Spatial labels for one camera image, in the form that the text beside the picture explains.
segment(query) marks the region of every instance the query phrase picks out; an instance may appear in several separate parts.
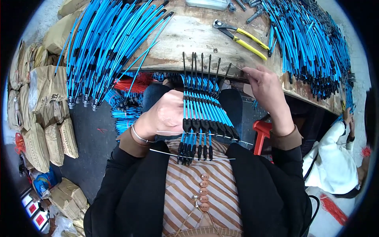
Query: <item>wooden workbench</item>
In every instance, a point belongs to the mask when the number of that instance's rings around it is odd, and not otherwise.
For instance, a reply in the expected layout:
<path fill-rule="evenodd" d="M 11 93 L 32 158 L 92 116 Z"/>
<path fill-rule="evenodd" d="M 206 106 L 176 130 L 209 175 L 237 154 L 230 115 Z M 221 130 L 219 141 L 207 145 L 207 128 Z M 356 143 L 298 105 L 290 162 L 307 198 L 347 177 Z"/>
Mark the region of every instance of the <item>wooden workbench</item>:
<path fill-rule="evenodd" d="M 159 6 L 162 2 L 163 0 L 157 0 L 155 4 Z M 298 82 L 295 78 L 293 78 L 293 84 L 290 84 L 288 74 L 283 74 L 282 72 L 279 44 L 277 44 L 272 57 L 268 58 L 267 61 L 263 61 L 256 54 L 237 44 L 213 27 L 213 21 L 219 19 L 227 24 L 248 31 L 268 45 L 269 39 L 266 37 L 266 32 L 270 21 L 267 14 L 264 13 L 250 24 L 246 24 L 246 20 L 255 13 L 256 8 L 250 8 L 248 4 L 245 4 L 245 6 L 247 8 L 246 12 L 244 12 L 239 5 L 236 5 L 237 10 L 231 13 L 229 11 L 186 6 L 184 0 L 170 0 L 165 9 L 167 9 L 167 12 L 173 11 L 175 13 L 158 37 L 159 42 L 150 50 L 142 69 L 149 71 L 183 71 L 182 52 L 185 52 L 186 55 L 187 70 L 190 69 L 191 66 L 192 52 L 196 52 L 198 55 L 198 70 L 200 68 L 199 65 L 201 65 L 200 55 L 204 53 L 204 65 L 206 65 L 204 71 L 206 72 L 208 71 L 209 54 L 212 54 L 211 73 L 216 73 L 217 61 L 220 57 L 219 75 L 225 75 L 229 63 L 232 63 L 233 65 L 229 70 L 228 76 L 236 79 L 244 80 L 243 73 L 239 68 L 245 66 L 256 67 L 258 64 L 263 64 L 279 76 L 283 90 L 287 95 L 299 98 L 339 115 L 342 111 L 340 94 L 332 95 L 328 100 L 317 101 L 313 99 L 309 85 Z M 130 62 L 133 62 L 151 45 L 159 29 L 160 27 L 148 36 L 147 40 L 136 51 L 133 56 L 134 58 L 132 58 Z M 267 55 L 268 51 L 258 46 L 258 44 L 251 39 L 233 30 L 230 32 L 240 37 L 264 55 Z M 136 70 L 139 64 L 140 61 L 131 69 Z"/>

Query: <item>black jacket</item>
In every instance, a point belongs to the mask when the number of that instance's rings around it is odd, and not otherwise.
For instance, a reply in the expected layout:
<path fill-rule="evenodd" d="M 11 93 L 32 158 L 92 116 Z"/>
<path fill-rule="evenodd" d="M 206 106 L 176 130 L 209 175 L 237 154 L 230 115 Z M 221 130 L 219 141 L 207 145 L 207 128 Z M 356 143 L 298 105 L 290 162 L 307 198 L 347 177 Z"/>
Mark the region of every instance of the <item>black jacket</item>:
<path fill-rule="evenodd" d="M 153 149 L 169 153 L 157 142 Z M 300 147 L 272 148 L 274 165 L 237 143 L 226 155 L 238 191 L 244 236 L 301 236 L 312 215 L 304 190 Z M 135 158 L 118 148 L 108 160 L 94 203 L 84 217 L 86 237 L 161 237 L 169 155 Z"/>

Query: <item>silver bangle bracelet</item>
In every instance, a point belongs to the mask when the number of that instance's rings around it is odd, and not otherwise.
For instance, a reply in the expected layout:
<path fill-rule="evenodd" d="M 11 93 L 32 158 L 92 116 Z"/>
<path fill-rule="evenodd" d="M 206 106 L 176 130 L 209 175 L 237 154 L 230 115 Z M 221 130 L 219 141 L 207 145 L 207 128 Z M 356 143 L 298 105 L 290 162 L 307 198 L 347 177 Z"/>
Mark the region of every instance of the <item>silver bangle bracelet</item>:
<path fill-rule="evenodd" d="M 154 143 L 154 142 L 157 142 L 157 141 L 149 141 L 149 140 L 146 140 L 146 139 L 141 138 L 140 136 L 138 136 L 138 134 L 136 133 L 136 130 L 134 129 L 134 123 L 133 123 L 132 125 L 130 125 L 130 126 L 132 127 L 132 131 L 133 131 L 133 133 L 136 135 L 136 137 L 137 137 L 139 140 L 143 141 L 144 143 L 148 143 L 148 142 L 150 142 L 150 143 Z"/>

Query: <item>red stool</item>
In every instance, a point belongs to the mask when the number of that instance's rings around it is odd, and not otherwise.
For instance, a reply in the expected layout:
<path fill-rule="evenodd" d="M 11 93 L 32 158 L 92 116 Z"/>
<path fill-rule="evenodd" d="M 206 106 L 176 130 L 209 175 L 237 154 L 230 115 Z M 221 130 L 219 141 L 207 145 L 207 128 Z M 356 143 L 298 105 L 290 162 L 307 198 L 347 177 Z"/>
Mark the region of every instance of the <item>red stool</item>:
<path fill-rule="evenodd" d="M 269 122 L 257 120 L 253 124 L 253 129 L 257 132 L 257 140 L 255 141 L 254 155 L 260 155 L 262 151 L 263 141 L 265 137 L 270 138 L 270 130 L 273 125 Z"/>

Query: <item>white cloth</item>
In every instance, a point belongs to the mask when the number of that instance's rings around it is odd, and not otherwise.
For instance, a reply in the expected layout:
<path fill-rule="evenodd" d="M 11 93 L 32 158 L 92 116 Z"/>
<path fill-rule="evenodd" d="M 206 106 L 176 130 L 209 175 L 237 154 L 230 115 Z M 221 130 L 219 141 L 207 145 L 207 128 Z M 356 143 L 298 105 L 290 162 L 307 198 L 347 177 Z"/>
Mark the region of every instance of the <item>white cloth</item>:
<path fill-rule="evenodd" d="M 303 176 L 309 170 L 313 159 L 317 156 L 305 181 L 305 186 L 319 187 L 332 194 L 345 194 L 358 184 L 357 165 L 352 157 L 354 142 L 337 145 L 338 138 L 343 135 L 343 122 L 335 123 L 323 136 L 320 143 L 315 142 L 312 150 L 303 158 Z"/>

